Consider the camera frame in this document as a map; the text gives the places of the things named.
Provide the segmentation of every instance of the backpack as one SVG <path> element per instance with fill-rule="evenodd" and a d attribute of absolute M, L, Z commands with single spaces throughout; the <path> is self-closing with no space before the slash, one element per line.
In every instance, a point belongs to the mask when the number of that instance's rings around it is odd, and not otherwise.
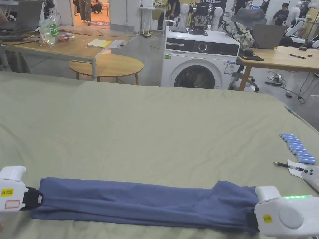
<path fill-rule="evenodd" d="M 245 51 L 254 44 L 254 38 L 250 33 L 250 28 L 238 22 L 224 22 L 223 30 L 240 43 L 240 49 Z"/>

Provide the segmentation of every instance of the bed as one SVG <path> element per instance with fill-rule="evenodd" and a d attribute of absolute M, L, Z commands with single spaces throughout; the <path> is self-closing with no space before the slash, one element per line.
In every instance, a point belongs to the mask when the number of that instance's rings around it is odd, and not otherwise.
<path fill-rule="evenodd" d="M 97 83 L 0 72 L 0 168 L 45 177 L 211 188 L 218 180 L 317 195 L 273 162 L 296 159 L 279 133 L 319 157 L 318 132 L 272 96 L 238 91 Z M 11 215 L 1 238 L 246 238 L 214 230 Z"/>

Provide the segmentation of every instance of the blue battery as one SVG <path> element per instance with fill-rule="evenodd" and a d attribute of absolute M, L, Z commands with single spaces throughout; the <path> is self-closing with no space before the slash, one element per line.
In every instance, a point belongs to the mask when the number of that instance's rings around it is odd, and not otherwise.
<path fill-rule="evenodd" d="M 295 135 L 293 135 L 293 134 L 284 134 L 284 133 L 279 134 L 279 136 L 280 136 L 280 137 L 281 137 L 281 136 L 293 136 L 293 137 L 295 137 Z"/>
<path fill-rule="evenodd" d="M 297 151 L 297 150 L 292 150 L 291 151 L 293 154 L 306 154 L 308 153 L 307 151 Z"/>
<path fill-rule="evenodd" d="M 299 140 L 297 137 L 284 137 L 283 138 L 284 141 L 290 141 L 290 140 Z"/>
<path fill-rule="evenodd" d="M 304 152 L 303 154 L 296 154 L 296 157 L 314 157 L 313 155 L 311 155 L 308 152 Z"/>
<path fill-rule="evenodd" d="M 302 143 L 299 143 L 299 142 L 286 142 L 288 146 L 303 146 Z"/>
<path fill-rule="evenodd" d="M 304 158 L 304 159 L 313 159 L 313 160 L 316 160 L 314 157 L 311 157 L 310 155 L 308 156 L 297 156 L 297 159 L 301 159 L 301 158 Z"/>
<path fill-rule="evenodd" d="M 289 142 L 289 143 L 302 143 L 300 140 L 295 140 L 295 139 L 284 139 L 284 141 Z"/>
<path fill-rule="evenodd" d="M 292 149 L 295 149 L 295 150 L 298 150 L 298 149 L 305 149 L 305 147 L 303 146 L 288 146 L 289 148 L 292 148 Z"/>
<path fill-rule="evenodd" d="M 308 159 L 308 158 L 300 158 L 298 159 L 299 163 L 308 163 L 308 164 L 315 164 L 316 160 L 314 159 Z"/>

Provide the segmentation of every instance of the controller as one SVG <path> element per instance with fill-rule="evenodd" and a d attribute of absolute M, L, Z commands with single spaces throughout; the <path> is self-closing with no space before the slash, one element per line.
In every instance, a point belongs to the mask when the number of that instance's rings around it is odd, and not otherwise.
<path fill-rule="evenodd" d="M 301 176 L 311 187 L 313 187 L 319 193 L 319 167 L 312 165 L 306 167 Z"/>

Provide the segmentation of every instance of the green led light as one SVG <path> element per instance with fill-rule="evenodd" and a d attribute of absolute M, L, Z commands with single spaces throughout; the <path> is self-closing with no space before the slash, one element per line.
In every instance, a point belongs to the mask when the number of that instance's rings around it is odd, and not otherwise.
<path fill-rule="evenodd" d="M 294 199 L 294 198 L 307 198 L 308 196 L 290 196 L 290 197 L 285 197 L 285 199 Z"/>

